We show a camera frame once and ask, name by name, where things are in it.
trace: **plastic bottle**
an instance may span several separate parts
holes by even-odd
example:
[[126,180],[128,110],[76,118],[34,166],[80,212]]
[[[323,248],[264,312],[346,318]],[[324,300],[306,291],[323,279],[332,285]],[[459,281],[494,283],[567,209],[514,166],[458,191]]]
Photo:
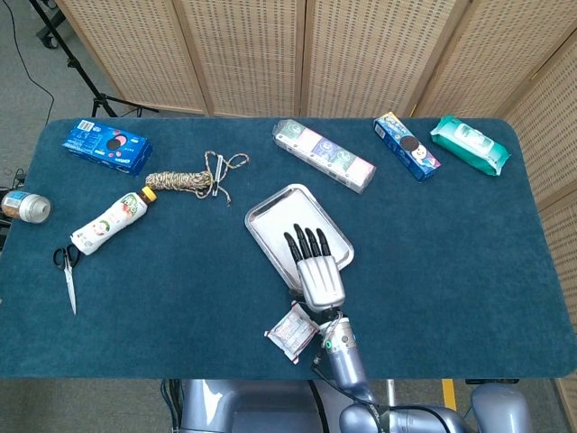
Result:
[[129,192],[94,221],[74,232],[70,239],[84,254],[90,255],[112,235],[143,216],[156,195],[149,187],[139,192]]
[[22,219],[27,223],[39,224],[50,215],[50,201],[38,194],[10,191],[2,199],[2,211],[10,218]]

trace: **scissors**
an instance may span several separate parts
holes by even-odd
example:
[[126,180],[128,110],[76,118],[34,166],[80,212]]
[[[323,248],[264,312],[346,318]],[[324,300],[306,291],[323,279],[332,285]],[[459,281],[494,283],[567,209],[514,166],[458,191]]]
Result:
[[52,260],[58,269],[64,271],[66,275],[66,285],[69,287],[70,304],[72,312],[76,315],[76,294],[74,293],[74,280],[72,279],[72,268],[76,266],[80,259],[80,251],[74,244],[68,244],[66,248],[57,248],[52,255]]

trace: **twine bundle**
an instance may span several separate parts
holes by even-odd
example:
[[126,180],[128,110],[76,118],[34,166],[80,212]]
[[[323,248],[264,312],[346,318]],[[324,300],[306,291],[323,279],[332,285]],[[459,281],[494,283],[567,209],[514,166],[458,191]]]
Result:
[[[194,193],[198,198],[206,198],[210,195],[213,188],[217,188],[226,195],[226,205],[230,205],[231,196],[226,189],[221,186],[222,180],[226,177],[228,169],[238,169],[250,160],[246,153],[236,153],[229,160],[223,160],[224,169],[218,179],[215,179],[210,165],[208,164],[208,157],[218,155],[215,152],[205,152],[205,167],[204,171],[199,173],[177,173],[175,171],[163,171],[161,173],[152,173],[146,177],[146,186],[152,189],[172,189],[176,191],[188,191]],[[234,159],[242,158],[239,162],[234,163]]]

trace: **yellow marking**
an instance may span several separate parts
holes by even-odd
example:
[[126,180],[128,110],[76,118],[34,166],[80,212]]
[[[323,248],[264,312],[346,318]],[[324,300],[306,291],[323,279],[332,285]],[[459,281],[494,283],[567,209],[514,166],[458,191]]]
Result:
[[446,408],[457,410],[457,400],[454,397],[453,379],[443,379],[443,401]]

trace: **woven screen panel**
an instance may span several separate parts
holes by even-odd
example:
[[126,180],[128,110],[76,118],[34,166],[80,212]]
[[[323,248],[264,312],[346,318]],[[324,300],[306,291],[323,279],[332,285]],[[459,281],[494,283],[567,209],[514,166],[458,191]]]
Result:
[[406,113],[454,3],[316,0],[306,114]]
[[139,104],[205,111],[170,0],[59,0],[122,96]]
[[179,2],[215,115],[295,114],[295,68],[302,56],[297,14],[299,5],[304,12],[304,2]]
[[561,388],[562,398],[565,400],[566,415],[575,431],[577,426],[577,373],[559,379],[557,382]]
[[417,114],[494,115],[576,16],[575,0],[480,0]]
[[577,331],[577,202],[542,218],[543,230]]
[[536,202],[577,180],[577,43],[507,115]]

